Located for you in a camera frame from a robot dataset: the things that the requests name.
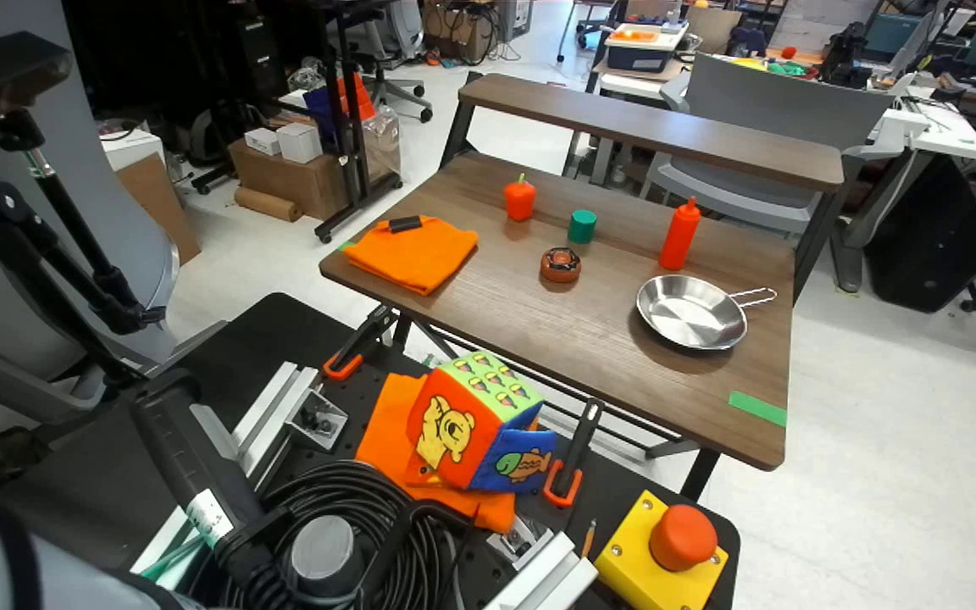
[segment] floor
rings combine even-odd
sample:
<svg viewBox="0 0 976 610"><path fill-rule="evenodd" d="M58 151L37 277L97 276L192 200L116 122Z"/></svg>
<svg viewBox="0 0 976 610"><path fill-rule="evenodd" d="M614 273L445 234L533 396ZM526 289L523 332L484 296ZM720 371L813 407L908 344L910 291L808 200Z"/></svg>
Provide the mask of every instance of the floor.
<svg viewBox="0 0 976 610"><path fill-rule="evenodd" d="M568 4L536 4L533 35L480 73L584 85L589 54L557 64ZM411 69L438 109L402 122L407 190L438 170L461 69ZM558 170L564 132L489 115L474 143L538 170ZM349 223L337 241L385 204ZM316 222L282 223L229 206L229 187L192 200L204 253L178 276L170 330L235 320L269 291L287 291L341 322L371 301L319 277ZM645 470L679 484L688 458ZM967 610L976 607L976 317L917 317L833 289L819 260L793 320L788 458L779 470L720 462L705 506L742 539L742 610Z"/></svg>

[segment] metal bowl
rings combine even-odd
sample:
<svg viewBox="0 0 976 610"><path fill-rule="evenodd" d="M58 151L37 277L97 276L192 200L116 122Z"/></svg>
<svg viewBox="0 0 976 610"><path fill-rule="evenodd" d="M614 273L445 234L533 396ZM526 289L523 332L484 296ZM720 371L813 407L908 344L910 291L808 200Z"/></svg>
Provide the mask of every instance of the metal bowl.
<svg viewBox="0 0 976 610"><path fill-rule="evenodd" d="M667 344L694 354L729 354L750 337L744 308L773 301L773 289L720 291L688 276L658 276L637 289L637 317Z"/></svg>

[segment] orange cloth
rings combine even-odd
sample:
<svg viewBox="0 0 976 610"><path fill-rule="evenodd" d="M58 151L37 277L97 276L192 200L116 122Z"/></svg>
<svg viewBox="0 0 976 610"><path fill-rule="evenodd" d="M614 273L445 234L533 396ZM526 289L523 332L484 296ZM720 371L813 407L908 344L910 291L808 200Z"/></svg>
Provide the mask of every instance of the orange cloth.
<svg viewBox="0 0 976 610"><path fill-rule="evenodd" d="M370 228L345 257L394 286L429 296L477 252L477 234L441 218L421 218L414 230L388 230L388 222Z"/></svg>
<svg viewBox="0 0 976 610"><path fill-rule="evenodd" d="M477 530L510 532L515 495L458 493L421 470L421 458L407 437L411 407L415 405L421 385L423 380L414 375L385 375L376 414L354 449L354 462L378 467L415 503L441 503L458 517L466 517Z"/></svg>

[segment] pan handle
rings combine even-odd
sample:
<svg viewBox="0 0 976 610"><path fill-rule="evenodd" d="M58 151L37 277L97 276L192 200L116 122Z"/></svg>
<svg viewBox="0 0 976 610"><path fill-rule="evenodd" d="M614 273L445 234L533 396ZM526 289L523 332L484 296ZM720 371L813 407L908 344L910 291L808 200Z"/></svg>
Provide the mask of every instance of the pan handle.
<svg viewBox="0 0 976 610"><path fill-rule="evenodd" d="M732 291L729 296L737 308L757 308L757 305L766 305L773 297L779 297L775 289L750 289L750 291Z"/></svg>

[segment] black cable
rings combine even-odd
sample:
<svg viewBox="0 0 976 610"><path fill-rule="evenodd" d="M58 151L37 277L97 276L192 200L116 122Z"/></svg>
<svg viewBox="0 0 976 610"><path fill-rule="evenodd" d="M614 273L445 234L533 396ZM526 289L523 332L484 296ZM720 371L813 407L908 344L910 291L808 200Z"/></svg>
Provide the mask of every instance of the black cable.
<svg viewBox="0 0 976 610"><path fill-rule="evenodd" d="M358 462L320 466L259 500L272 527L244 544L265 544L274 568L249 575L247 587L226 580L221 607L358 607L358 610L441 610L453 607L453 544L452 517L411 503L385 475ZM307 596L276 575L287 547L310 520L337 517L367 549L367 572L349 596Z"/></svg>

